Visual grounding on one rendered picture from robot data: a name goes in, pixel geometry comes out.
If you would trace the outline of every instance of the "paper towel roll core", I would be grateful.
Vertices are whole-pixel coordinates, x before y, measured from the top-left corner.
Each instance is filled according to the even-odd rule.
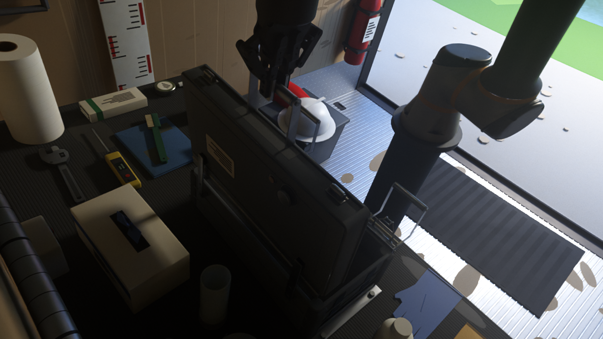
[[[12,137],[23,144],[51,142],[65,131],[36,43],[0,34],[0,113]]]

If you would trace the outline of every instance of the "black frame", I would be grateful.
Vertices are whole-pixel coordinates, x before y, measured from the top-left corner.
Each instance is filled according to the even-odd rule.
[[[377,47],[381,42],[381,38],[385,31],[387,21],[390,17],[392,8],[394,7],[395,0],[385,0],[382,7],[381,19],[379,19],[379,26],[375,32],[374,39],[371,41],[370,47],[364,64],[362,65],[362,71],[356,84],[356,90],[362,93],[367,98],[371,99],[385,111],[390,114],[394,114],[394,111],[398,108],[398,105],[393,101],[389,100],[385,95],[381,94],[376,89],[372,88],[367,84],[368,75],[373,66],[375,56],[377,55]],[[558,230],[571,237],[574,241],[578,242],[600,258],[603,258],[603,240],[592,235],[587,230],[583,229],[573,221],[561,215],[559,212],[550,208],[542,201],[538,200],[533,195],[527,193],[513,182],[509,181],[505,177],[501,176],[497,172],[493,171],[490,167],[481,161],[475,159],[469,153],[464,151],[460,147],[456,147],[454,150],[447,152],[448,155],[453,157],[455,160],[463,164],[468,169],[475,172],[480,177],[500,189],[503,193],[522,204],[530,211],[538,215],[540,218],[548,222],[551,226],[554,226]]]
[[[46,12],[49,8],[50,5],[48,5],[48,0],[40,0],[39,5],[0,8],[0,15]]]

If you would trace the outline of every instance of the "dark gray doormat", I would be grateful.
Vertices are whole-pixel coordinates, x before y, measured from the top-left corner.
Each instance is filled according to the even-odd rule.
[[[584,254],[442,159],[417,198],[422,228],[538,318]]]

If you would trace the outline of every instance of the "corrugated metal floor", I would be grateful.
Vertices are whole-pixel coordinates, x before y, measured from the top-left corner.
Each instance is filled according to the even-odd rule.
[[[326,93],[318,93],[319,90],[315,88],[310,88],[310,90],[316,92],[317,95],[326,96],[328,94],[328,90],[325,91]],[[346,125],[333,155],[322,165],[336,179],[341,179],[341,176],[346,173],[352,174],[353,180],[344,185],[360,201],[364,201],[376,174],[376,172],[369,169],[369,163],[380,152],[387,149],[393,136],[390,124],[391,115],[355,90],[338,97],[333,95],[331,99],[327,100],[327,103],[331,105],[335,102],[339,102],[347,108],[340,112],[350,119],[350,123]],[[576,276],[572,280],[572,284],[563,283],[555,296],[557,306],[550,311],[546,311],[540,319],[534,317],[483,276],[480,277],[478,286],[468,296],[468,299],[513,338],[578,339],[603,337],[603,309],[601,309],[603,306],[603,287],[596,283],[603,279],[603,260],[509,198],[468,168],[462,166],[446,153],[443,153],[441,158],[453,166],[464,168],[466,174],[473,180],[586,251],[581,263],[576,265],[574,269]],[[408,217],[405,217],[400,224],[401,238],[404,238],[410,232],[413,225],[414,223]],[[467,265],[456,254],[420,227],[406,243],[416,253],[424,254],[425,261],[450,283],[454,282],[459,271]],[[596,282],[589,279],[589,282],[594,286],[589,285],[585,279],[585,274],[588,275],[588,268],[595,276]],[[549,309],[553,308],[554,304],[555,301],[551,303]]]

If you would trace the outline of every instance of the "yellow tester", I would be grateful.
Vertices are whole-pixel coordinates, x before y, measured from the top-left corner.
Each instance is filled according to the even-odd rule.
[[[94,134],[96,134],[96,137],[98,138],[98,140],[100,140],[101,144],[103,144],[107,152],[109,152],[107,145],[105,145],[103,140],[101,140],[101,137],[98,136],[94,128],[92,129],[92,131],[94,132]],[[107,162],[109,167],[111,167],[111,170],[113,171],[115,176],[117,176],[117,179],[119,179],[119,182],[121,182],[122,185],[129,183],[132,185],[132,187],[136,189],[139,189],[142,186],[140,180],[136,177],[134,171],[132,171],[128,163],[125,162],[125,159],[121,156],[120,152],[106,154],[105,161]]]

